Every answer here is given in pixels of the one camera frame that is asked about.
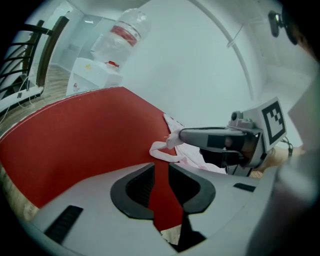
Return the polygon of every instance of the water bottle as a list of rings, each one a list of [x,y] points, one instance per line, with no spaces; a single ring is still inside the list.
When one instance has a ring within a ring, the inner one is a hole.
[[[149,30],[150,22],[145,13],[138,9],[126,10],[112,29],[95,43],[91,52],[94,60],[121,68]]]

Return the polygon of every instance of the red mat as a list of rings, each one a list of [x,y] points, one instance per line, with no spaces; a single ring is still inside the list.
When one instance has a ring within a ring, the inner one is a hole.
[[[123,87],[103,89],[58,101],[19,122],[0,140],[0,161],[39,208],[83,179],[154,162],[149,208],[156,228],[165,230],[181,224],[182,208],[169,186],[168,163],[151,157],[149,149],[169,133],[159,109]]]

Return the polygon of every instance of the cable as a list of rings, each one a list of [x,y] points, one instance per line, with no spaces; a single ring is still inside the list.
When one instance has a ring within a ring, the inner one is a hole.
[[[6,110],[3,118],[2,118],[1,121],[0,121],[0,125],[1,125],[2,121],[5,119],[5,117],[6,117],[7,113],[8,113],[8,111],[9,111],[10,107],[11,107],[11,106],[9,106],[9,107],[7,108],[7,110]]]
[[[237,36],[239,35],[240,31],[243,29],[243,27],[244,27],[245,25],[250,25],[250,24],[264,24],[264,23],[265,23],[265,19],[263,19],[263,20],[261,21],[260,18],[253,18],[253,19],[249,20],[248,22],[243,23],[243,24],[241,25],[239,31],[235,34],[233,40],[230,41],[230,42],[226,45],[226,47],[227,47],[227,48],[230,48],[231,46],[233,46],[233,45],[236,43],[236,38],[237,38]]]
[[[29,102],[30,102],[31,105],[33,105],[32,102],[31,102],[31,96],[29,97]]]
[[[284,138],[281,140],[281,142],[288,144],[288,147],[289,147],[289,148],[288,148],[288,150],[289,150],[289,157],[291,157],[291,156],[292,156],[292,153],[293,153],[293,151],[294,151],[294,146],[289,142],[287,136],[284,137]]]
[[[21,84],[21,86],[20,86],[20,88],[19,88],[19,90],[18,90],[18,93],[20,92],[22,86],[24,85],[24,83],[26,82],[26,80],[28,79],[28,77],[29,77],[29,76],[27,76],[27,77],[23,80],[23,82],[22,82],[22,84]],[[18,101],[18,104],[19,104],[19,106],[20,106],[21,108],[23,108],[23,109],[26,108],[25,106],[21,106],[19,101]]]

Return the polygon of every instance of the white wall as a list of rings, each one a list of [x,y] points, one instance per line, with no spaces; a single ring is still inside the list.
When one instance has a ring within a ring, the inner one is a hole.
[[[67,0],[72,6],[80,10],[84,14],[88,14],[88,10],[95,4],[95,0]]]
[[[125,10],[139,8],[147,1],[148,0],[92,0],[85,10],[85,13],[117,20]]]
[[[72,35],[79,25],[79,22],[84,17],[84,14],[79,11],[78,9],[74,9],[73,11],[67,13],[67,18],[69,18],[69,22],[65,26],[64,30],[62,31],[56,46],[54,48],[51,63],[52,64],[58,64],[60,62],[61,57],[64,54],[64,50],[68,48],[71,40]]]
[[[189,127],[225,126],[251,105],[239,59],[202,11],[186,0],[141,10],[151,31],[123,66],[123,86]]]
[[[250,18],[267,19],[271,10],[282,12],[282,5],[277,0],[238,1],[244,3],[242,10]],[[253,24],[251,28],[263,54],[268,79],[275,81],[281,77],[278,82],[290,88],[296,86],[307,88],[318,72],[318,63],[301,47],[293,45],[284,29],[280,29],[279,37],[273,37],[267,20],[264,24]],[[300,79],[298,84],[294,79],[297,76],[307,76],[308,79]]]
[[[101,20],[101,17],[84,15],[78,23],[77,27],[72,32],[70,43],[81,48],[85,44],[85,42],[90,39],[92,30],[97,27],[98,23]]]
[[[87,16],[90,18],[91,21],[95,20],[93,24],[91,24],[91,27],[88,27],[89,30],[83,30],[80,29],[80,33],[87,33],[87,36],[85,36],[85,41],[81,44],[81,50],[78,55],[80,58],[86,58],[93,60],[94,57],[91,54],[91,49],[94,46],[95,42],[99,38],[101,34],[108,33],[111,28],[114,26],[115,21],[107,18],[101,18],[96,16]],[[74,38],[82,38],[81,34],[78,34]]]
[[[56,6],[56,1],[52,1],[51,6],[47,7],[45,10],[43,10],[43,8],[41,8],[40,10],[38,10],[37,12],[41,12],[41,10],[43,12],[49,12],[48,10],[52,10],[53,12],[45,17],[45,22],[43,24],[43,27],[46,29],[53,29],[55,24],[57,23],[58,19],[60,18],[60,16],[68,16],[69,12],[72,12],[74,10],[74,8],[67,2],[67,1],[60,1],[59,5]],[[35,72],[38,70],[38,64],[40,62],[40,58],[42,55],[42,52],[44,50],[45,44],[47,42],[48,39],[48,35],[42,35],[39,43],[37,45],[35,54],[34,54],[34,58],[33,58],[33,62],[32,62],[32,66],[35,67]]]
[[[267,80],[266,66],[260,51],[259,44],[248,23],[252,20],[247,17],[243,9],[243,1],[237,0],[190,0],[193,3],[200,3],[209,10],[226,29],[227,33],[233,39],[239,32],[242,25],[243,28],[235,39],[235,47],[240,52],[240,57],[244,60],[244,72],[249,77],[247,83],[252,89],[253,99],[257,99]]]
[[[51,15],[54,13],[56,8],[64,0],[47,0],[44,1],[34,12],[29,16],[29,18],[24,22],[26,24],[36,25],[39,20],[47,21]]]

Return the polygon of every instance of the wooden floor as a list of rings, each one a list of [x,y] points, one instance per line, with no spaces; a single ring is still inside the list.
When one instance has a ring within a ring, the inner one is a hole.
[[[43,94],[38,98],[32,99],[31,103],[28,101],[21,106],[9,110],[0,124],[0,136],[10,129],[12,125],[16,124],[34,111],[65,98],[69,76],[69,73],[64,69],[58,66],[50,66]],[[18,217],[27,221],[31,220],[39,209],[17,189],[1,164],[0,168],[0,186],[2,186],[10,207]],[[262,173],[253,171],[251,173],[251,177],[260,179],[262,177]]]

